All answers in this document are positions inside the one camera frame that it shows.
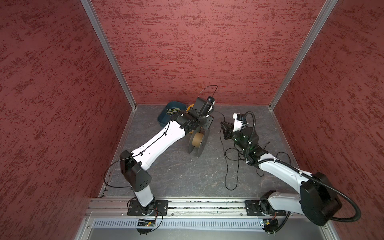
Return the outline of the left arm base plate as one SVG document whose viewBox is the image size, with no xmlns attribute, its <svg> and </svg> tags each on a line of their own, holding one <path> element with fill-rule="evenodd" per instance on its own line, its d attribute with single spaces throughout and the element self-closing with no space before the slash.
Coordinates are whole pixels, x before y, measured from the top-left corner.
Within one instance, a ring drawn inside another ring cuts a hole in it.
<svg viewBox="0 0 384 240">
<path fill-rule="evenodd" d="M 139 201 L 134 199 L 127 204 L 128 216 L 166 216 L 168 211 L 169 201 L 153 200 L 148 206 L 143 207 Z"/>
</svg>

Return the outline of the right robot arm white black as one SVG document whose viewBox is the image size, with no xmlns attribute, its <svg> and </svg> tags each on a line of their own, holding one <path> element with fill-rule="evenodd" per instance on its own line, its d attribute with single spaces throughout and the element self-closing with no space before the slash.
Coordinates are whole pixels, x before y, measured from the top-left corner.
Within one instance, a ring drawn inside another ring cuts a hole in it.
<svg viewBox="0 0 384 240">
<path fill-rule="evenodd" d="M 293 212 L 324 226 L 341 209 L 342 203 L 330 189 L 331 184 L 324 174 L 302 171 L 265 151 L 258 145 L 258 136 L 252 128 L 234 131 L 234 124 L 228 122 L 221 122 L 221 128 L 224 139 L 232 140 L 244 151 L 248 165 L 274 175 L 296 191 L 294 194 L 268 191 L 259 203 L 264 215 Z"/>
</svg>

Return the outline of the grey cable spool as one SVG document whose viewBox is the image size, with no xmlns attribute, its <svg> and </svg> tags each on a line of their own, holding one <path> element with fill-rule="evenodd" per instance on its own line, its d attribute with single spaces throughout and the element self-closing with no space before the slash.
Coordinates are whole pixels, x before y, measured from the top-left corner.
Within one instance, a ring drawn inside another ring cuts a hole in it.
<svg viewBox="0 0 384 240">
<path fill-rule="evenodd" d="M 194 149 L 198 150 L 197 157 L 200 157 L 204 151 L 206 143 L 208 141 L 210 127 L 214 117 L 209 116 L 207 121 L 199 126 L 196 130 L 192 132 L 189 145 L 188 145 L 188 153 L 191 154 Z"/>
</svg>

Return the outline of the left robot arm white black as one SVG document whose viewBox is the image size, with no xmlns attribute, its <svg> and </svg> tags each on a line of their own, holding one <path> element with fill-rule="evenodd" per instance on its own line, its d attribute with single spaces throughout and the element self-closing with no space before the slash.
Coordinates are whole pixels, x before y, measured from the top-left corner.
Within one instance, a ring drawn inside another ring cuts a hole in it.
<svg viewBox="0 0 384 240">
<path fill-rule="evenodd" d="M 213 121 L 210 114 L 214 106 L 199 112 L 191 108 L 188 112 L 179 111 L 171 115 L 169 123 L 153 138 L 132 152 L 123 151 L 120 155 L 121 172 L 131 185 L 139 206 L 146 215 L 155 207 L 155 197 L 150 188 L 152 177 L 147 172 L 154 161 L 171 145 L 192 133 L 188 153 L 198 150 L 201 156 L 206 145 L 209 127 Z"/>
</svg>

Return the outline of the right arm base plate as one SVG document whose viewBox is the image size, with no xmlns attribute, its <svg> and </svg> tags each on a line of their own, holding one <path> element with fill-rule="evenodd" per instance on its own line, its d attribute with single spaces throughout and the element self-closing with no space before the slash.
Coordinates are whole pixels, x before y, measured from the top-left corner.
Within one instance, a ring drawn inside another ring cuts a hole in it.
<svg viewBox="0 0 384 240">
<path fill-rule="evenodd" d="M 267 201 L 247 200 L 245 201 L 247 216 L 253 217 L 283 217 L 286 211 L 276 211 Z"/>
</svg>

